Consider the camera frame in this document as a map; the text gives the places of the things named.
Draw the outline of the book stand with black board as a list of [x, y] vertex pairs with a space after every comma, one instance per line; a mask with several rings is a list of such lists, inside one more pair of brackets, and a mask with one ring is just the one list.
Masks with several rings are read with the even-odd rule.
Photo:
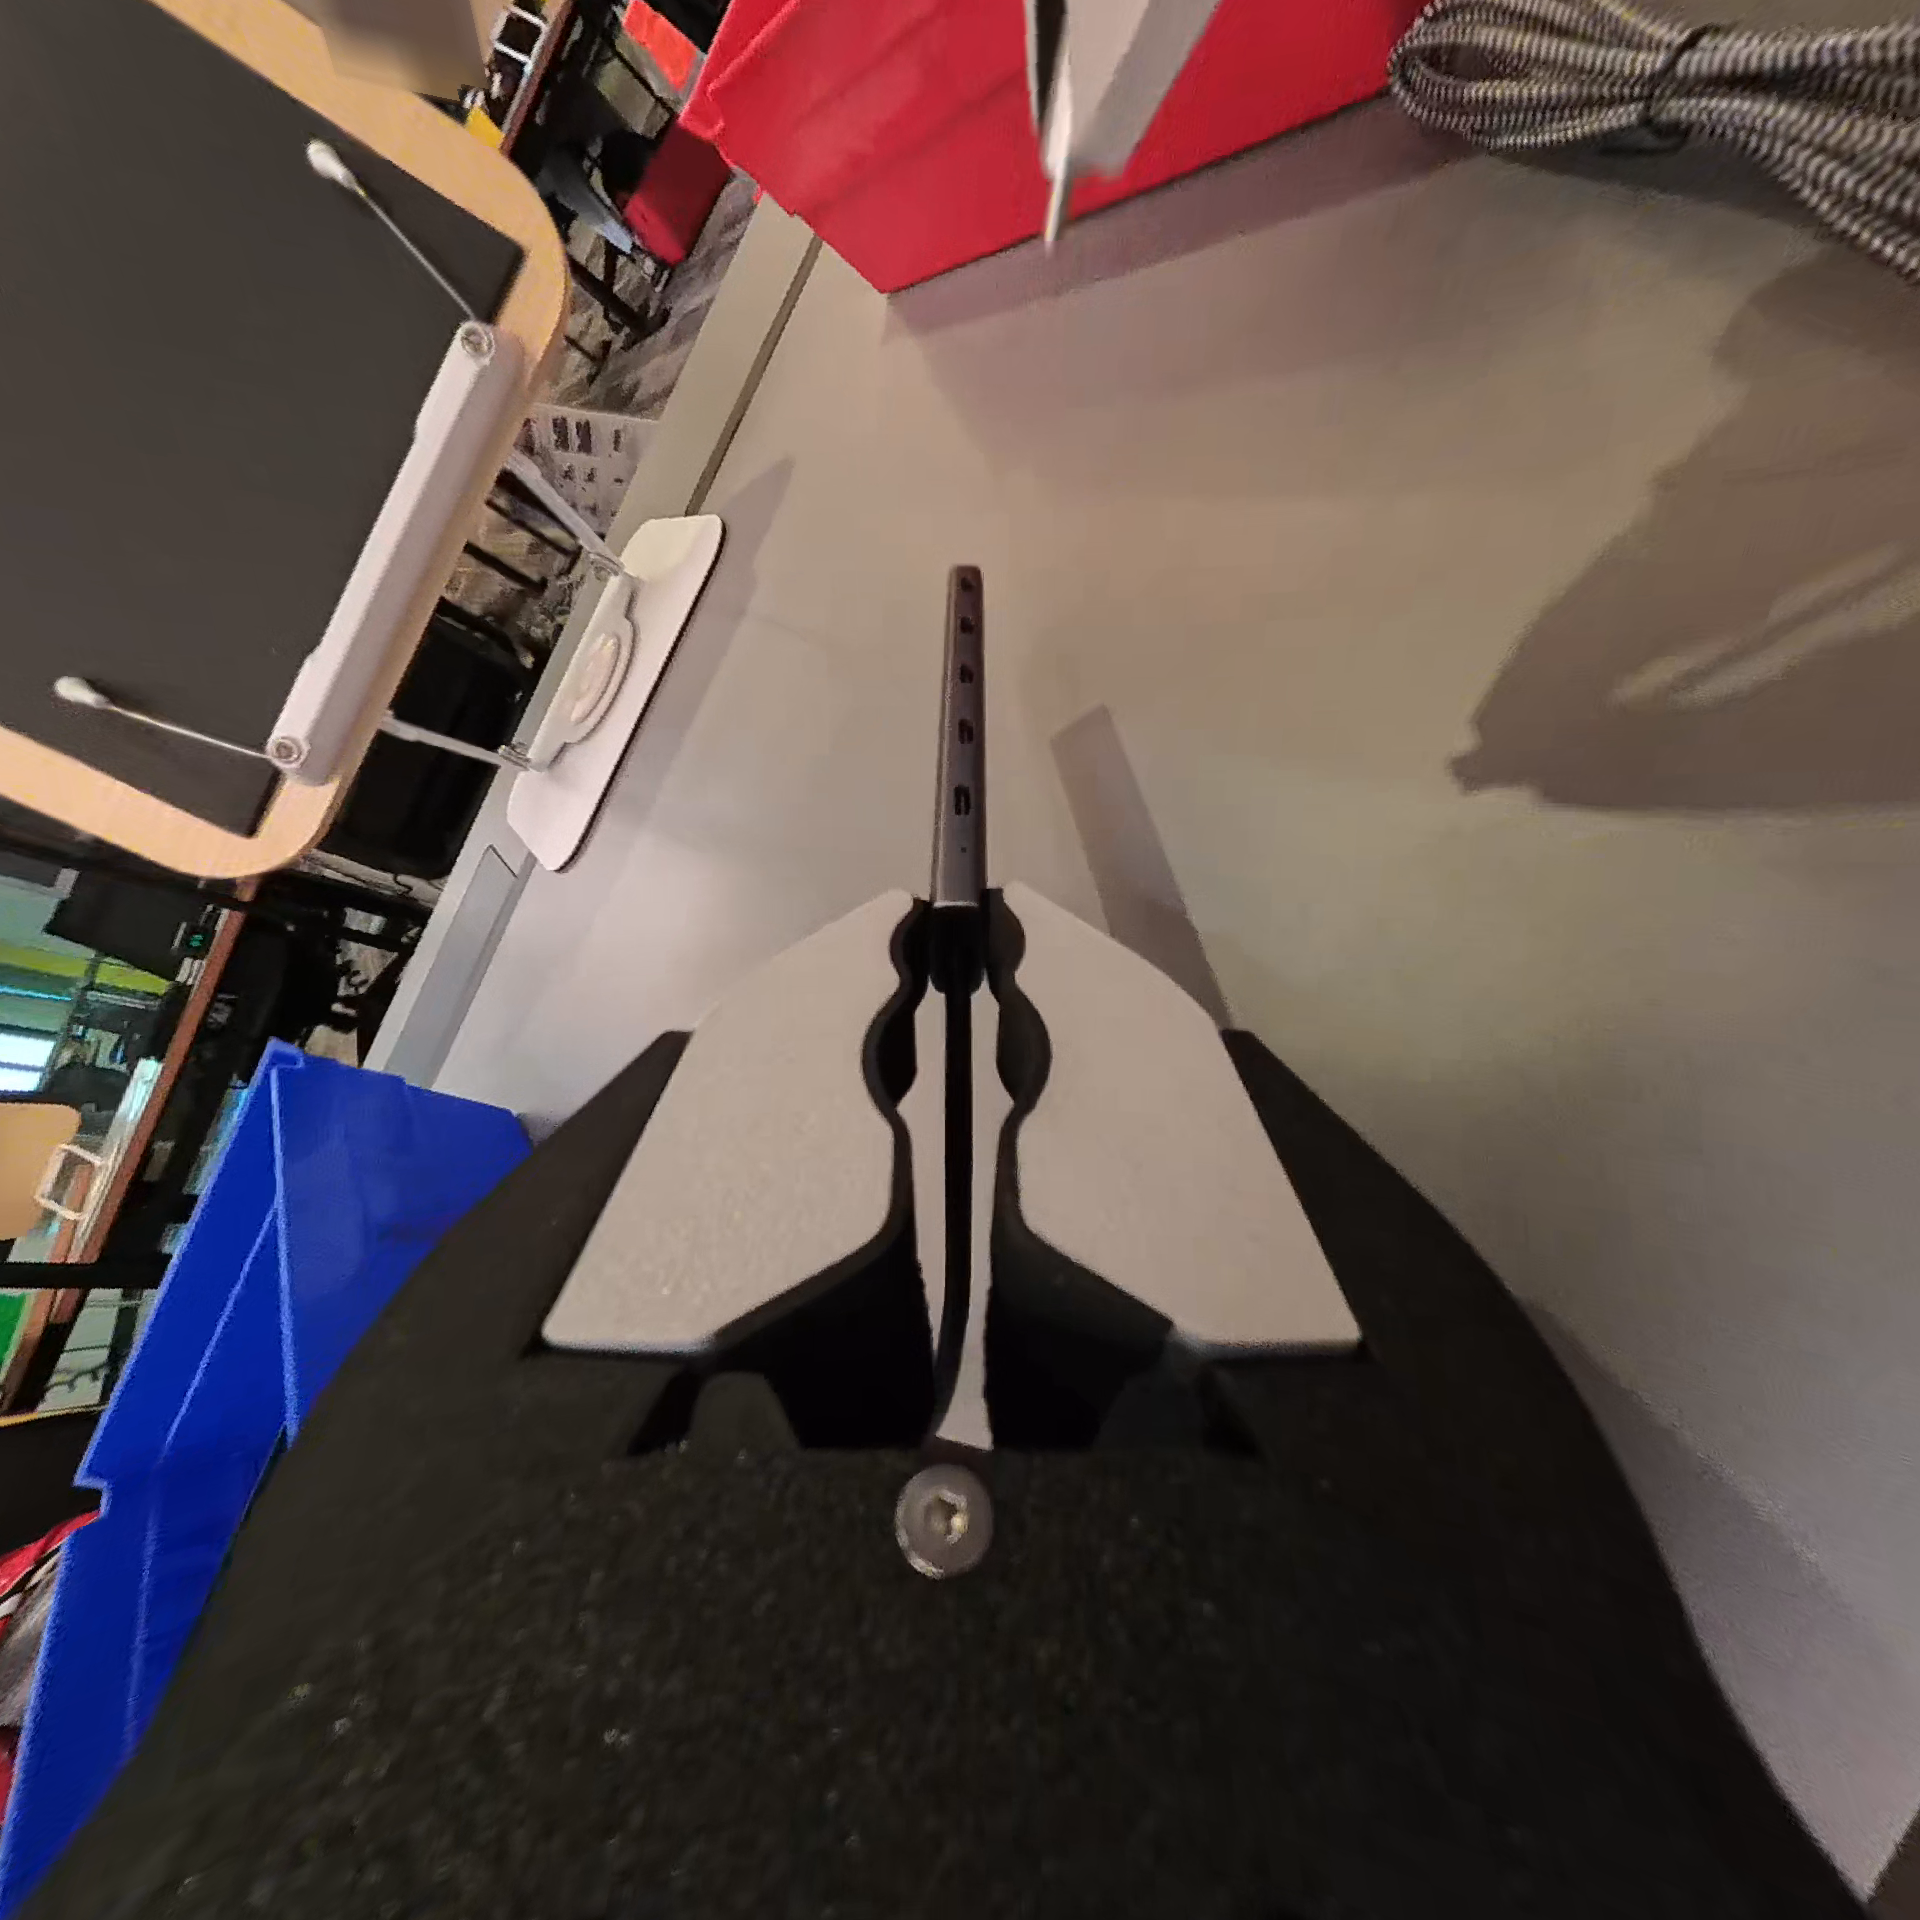
[[328, 833], [586, 276], [294, 6], [4, 6], [4, 803], [168, 871]]

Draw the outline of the red storage bin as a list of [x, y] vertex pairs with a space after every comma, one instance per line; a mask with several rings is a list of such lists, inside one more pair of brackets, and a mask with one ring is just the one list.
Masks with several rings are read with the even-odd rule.
[[[1375, 100], [1419, 12], [1216, 6], [1129, 162], [1079, 183], [1073, 218]], [[732, 6], [684, 122], [884, 296], [1040, 238], [1027, 6]]]

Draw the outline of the grey desk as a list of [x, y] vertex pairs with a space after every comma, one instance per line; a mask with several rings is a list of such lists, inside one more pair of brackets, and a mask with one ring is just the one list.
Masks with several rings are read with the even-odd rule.
[[489, 803], [372, 1063], [535, 1130], [993, 859], [1254, 1030], [1523, 1296], [1859, 1886], [1916, 1820], [1916, 292], [1699, 156], [1348, 113], [916, 292], [775, 207], [617, 516], [724, 556], [586, 854]]

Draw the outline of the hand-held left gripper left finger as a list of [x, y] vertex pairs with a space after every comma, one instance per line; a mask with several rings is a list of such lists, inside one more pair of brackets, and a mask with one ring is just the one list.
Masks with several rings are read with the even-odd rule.
[[913, 1196], [922, 911], [882, 891], [697, 1019], [544, 1319], [551, 1350], [719, 1353], [880, 1243]]

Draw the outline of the blue storage bin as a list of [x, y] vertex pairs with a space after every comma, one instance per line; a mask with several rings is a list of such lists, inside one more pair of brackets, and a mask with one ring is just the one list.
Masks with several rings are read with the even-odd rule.
[[15, 1916], [146, 1736], [262, 1482], [452, 1224], [506, 1110], [267, 1044], [78, 1482], [4, 1817]]

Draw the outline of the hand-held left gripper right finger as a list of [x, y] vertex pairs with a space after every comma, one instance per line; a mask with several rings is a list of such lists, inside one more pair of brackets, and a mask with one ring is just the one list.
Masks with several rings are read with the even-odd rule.
[[1190, 1353], [1356, 1353], [1358, 1316], [1209, 1009], [1027, 883], [996, 905], [1015, 1224]]

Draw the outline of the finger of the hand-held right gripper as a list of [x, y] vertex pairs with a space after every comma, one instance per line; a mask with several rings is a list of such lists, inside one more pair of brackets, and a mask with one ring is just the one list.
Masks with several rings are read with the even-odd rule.
[[1121, 170], [1207, 35], [1216, 2], [1083, 6], [1083, 168]]
[[1027, 6], [1027, 91], [1048, 183], [1040, 228], [1046, 249], [1058, 244], [1078, 187], [1087, 179], [1107, 180], [1118, 175], [1113, 139], [1102, 123], [1115, 59], [1115, 6]]

